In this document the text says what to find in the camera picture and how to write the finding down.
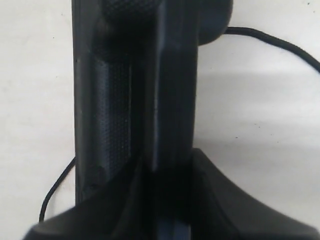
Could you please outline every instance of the white wall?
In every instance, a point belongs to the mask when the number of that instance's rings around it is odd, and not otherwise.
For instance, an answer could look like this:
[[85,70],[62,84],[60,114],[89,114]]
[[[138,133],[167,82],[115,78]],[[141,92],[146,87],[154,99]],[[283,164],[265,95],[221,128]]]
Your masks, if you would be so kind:
[[[20,239],[74,155],[71,3],[0,0],[0,239]],[[235,0],[231,26],[320,60],[320,1]],[[199,50],[195,145],[239,186],[320,229],[320,76],[244,36]],[[74,173],[47,216],[74,204]]]

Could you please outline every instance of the black plastic stand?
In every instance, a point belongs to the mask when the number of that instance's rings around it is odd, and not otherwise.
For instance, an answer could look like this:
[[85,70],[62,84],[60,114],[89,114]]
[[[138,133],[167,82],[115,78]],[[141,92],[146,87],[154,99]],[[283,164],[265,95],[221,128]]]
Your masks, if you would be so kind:
[[231,0],[73,0],[76,206],[26,240],[319,240],[193,149],[198,45]]

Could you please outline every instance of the black cord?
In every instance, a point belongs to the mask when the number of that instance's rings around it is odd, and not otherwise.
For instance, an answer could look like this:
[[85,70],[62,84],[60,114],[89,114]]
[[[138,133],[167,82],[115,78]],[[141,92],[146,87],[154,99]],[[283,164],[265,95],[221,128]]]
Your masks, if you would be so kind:
[[60,177],[53,184],[52,188],[50,189],[50,191],[45,196],[45,198],[43,200],[43,203],[42,203],[42,206],[41,206],[41,211],[40,211],[40,215],[39,215],[39,223],[43,222],[44,219],[45,219],[45,213],[46,213],[47,206],[48,206],[48,203],[49,203],[51,197],[53,196],[55,191],[58,189],[58,187],[61,185],[61,183],[66,179],[66,177],[68,176],[68,174],[70,173],[72,168],[75,166],[75,164],[76,164],[76,158],[74,158],[69,163],[69,165],[65,168],[65,170],[62,172]]
[[307,64],[312,66],[315,70],[317,70],[320,73],[320,62],[317,61],[313,56],[311,56],[309,53],[301,49],[300,47],[287,42],[285,40],[279,39],[275,36],[271,36],[269,34],[266,34],[262,31],[249,28],[249,27],[233,27],[230,26],[227,28],[224,34],[227,35],[242,35],[242,36],[249,36],[253,37],[255,39],[259,39],[266,44],[270,44],[272,46],[287,50],[298,57],[300,57],[302,60],[304,60]]
[[[253,37],[256,39],[259,39],[267,44],[270,44],[272,46],[287,50],[304,61],[308,63],[310,66],[312,66],[315,70],[317,70],[320,73],[320,62],[318,62],[313,56],[311,56],[309,53],[301,49],[300,47],[287,42],[285,40],[279,39],[277,37],[271,36],[269,34],[266,34],[262,31],[253,29],[253,28],[248,28],[248,27],[228,27],[227,30],[225,31],[226,35],[242,35],[242,36],[249,36]],[[75,166],[76,163],[76,158],[74,158],[69,165],[66,167],[66,169],[63,171],[61,176],[58,178],[58,180],[54,183],[50,191],[47,193],[45,196],[45,199],[43,201],[41,211],[40,211],[40,216],[39,216],[39,222],[43,222],[45,218],[45,213],[47,210],[47,206],[49,203],[50,198],[52,195],[55,193],[57,188],[60,186],[60,184],[65,180],[67,175],[70,173],[71,169]]]

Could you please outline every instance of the black cable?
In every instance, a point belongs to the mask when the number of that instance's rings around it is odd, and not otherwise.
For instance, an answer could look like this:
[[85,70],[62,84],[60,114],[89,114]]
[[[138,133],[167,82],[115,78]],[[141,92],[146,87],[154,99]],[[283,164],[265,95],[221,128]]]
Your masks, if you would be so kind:
[[66,179],[66,177],[68,176],[68,174],[70,173],[70,171],[72,170],[72,168],[75,166],[76,164],[76,158],[74,158],[69,165],[65,168],[65,170],[61,173],[60,177],[57,179],[57,181],[53,184],[52,188],[50,189],[50,191],[47,193],[47,195],[45,196],[42,206],[41,206],[41,211],[40,211],[40,215],[39,215],[39,222],[43,222],[45,219],[45,213],[47,210],[47,206],[48,203],[51,199],[51,197],[53,196],[53,194],[55,193],[55,191],[58,189],[58,187],[61,185],[61,183]]
[[233,27],[230,26],[227,28],[224,34],[227,35],[242,35],[242,36],[249,36],[256,39],[259,39],[266,44],[270,44],[272,46],[287,50],[298,57],[300,57],[302,60],[304,60],[307,64],[312,66],[315,70],[317,70],[320,73],[320,62],[317,61],[313,56],[311,56],[309,53],[301,49],[300,47],[287,42],[285,40],[279,39],[275,36],[271,36],[269,34],[266,34],[262,31],[249,28],[249,27]]
[[[266,34],[262,31],[249,28],[249,27],[233,27],[230,26],[227,28],[227,30],[224,33],[225,35],[242,35],[242,36],[249,36],[256,39],[259,39],[266,44],[270,44],[272,46],[287,50],[301,59],[303,59],[306,63],[308,63],[310,66],[312,66],[315,70],[317,70],[320,73],[320,62],[318,62],[313,56],[311,56],[309,53],[301,49],[300,47],[287,42],[285,40],[279,39],[277,37],[271,36],[269,34]],[[39,216],[39,222],[43,222],[45,218],[45,213],[47,210],[47,206],[49,203],[50,198],[55,193],[57,188],[60,186],[60,184],[65,180],[67,175],[70,173],[71,169],[75,166],[76,159],[74,158],[69,165],[66,167],[66,169],[63,171],[61,176],[58,178],[58,180],[54,183],[50,191],[45,196],[45,199],[43,201],[40,216]]]

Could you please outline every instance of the white surface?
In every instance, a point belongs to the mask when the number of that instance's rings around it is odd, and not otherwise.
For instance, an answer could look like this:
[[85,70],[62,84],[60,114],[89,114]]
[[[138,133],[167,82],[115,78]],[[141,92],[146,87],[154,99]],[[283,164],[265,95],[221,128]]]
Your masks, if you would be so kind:
[[[74,155],[71,3],[0,0],[0,239],[20,239]],[[320,1],[235,0],[232,26],[320,60]],[[242,36],[199,52],[195,145],[240,187],[320,229],[320,76]],[[47,216],[74,204],[74,174]]]

